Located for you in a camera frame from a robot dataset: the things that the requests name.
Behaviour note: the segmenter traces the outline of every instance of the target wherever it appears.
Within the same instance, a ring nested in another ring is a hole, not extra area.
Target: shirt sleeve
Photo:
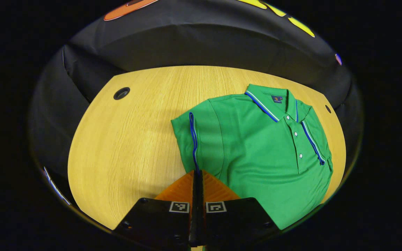
[[[311,107],[305,117],[306,125],[308,131],[311,134],[312,144],[317,145],[319,154],[322,156],[323,160],[328,163],[330,170],[332,169],[332,153],[328,146],[327,136],[322,128],[322,124],[317,117],[316,111]]]
[[[195,169],[193,157],[195,145],[190,129],[190,113],[193,114],[194,135],[198,141],[195,151],[198,167],[218,177],[224,160],[223,141],[218,117],[209,100],[171,121],[185,171],[188,173]]]

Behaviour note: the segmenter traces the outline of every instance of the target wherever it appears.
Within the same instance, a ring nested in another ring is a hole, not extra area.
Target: wood grain
[[[69,153],[68,177],[80,209],[114,229],[141,197],[154,198],[185,174],[171,119],[206,99],[244,93],[248,84],[289,89],[314,107],[327,135],[334,173],[322,202],[345,167],[342,128],[324,95],[277,76],[228,67],[178,66],[114,76],[88,107]],[[113,95],[123,87],[130,93]]]

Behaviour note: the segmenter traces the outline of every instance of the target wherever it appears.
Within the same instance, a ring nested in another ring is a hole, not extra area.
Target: shirt label
[[[281,97],[281,96],[273,96],[273,95],[271,95],[271,97],[273,98],[274,103],[278,103],[278,104],[282,103],[283,97]]]

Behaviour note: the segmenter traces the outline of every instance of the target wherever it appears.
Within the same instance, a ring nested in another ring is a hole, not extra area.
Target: green polo shirt
[[[287,89],[250,84],[208,99],[172,120],[186,172],[215,175],[238,196],[255,197],[280,229],[325,196],[333,173],[314,109]]]

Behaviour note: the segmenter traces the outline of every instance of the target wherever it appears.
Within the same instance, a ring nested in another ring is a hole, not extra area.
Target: table surface
[[[252,70],[176,66],[114,76],[91,102],[69,153],[68,178],[77,205],[115,229],[137,199],[155,198],[185,174],[170,120],[206,99],[244,93],[249,84],[289,89],[314,107],[334,168],[325,202],[341,182],[346,156],[342,128],[324,95]],[[130,93],[115,100],[114,94],[124,87]]]

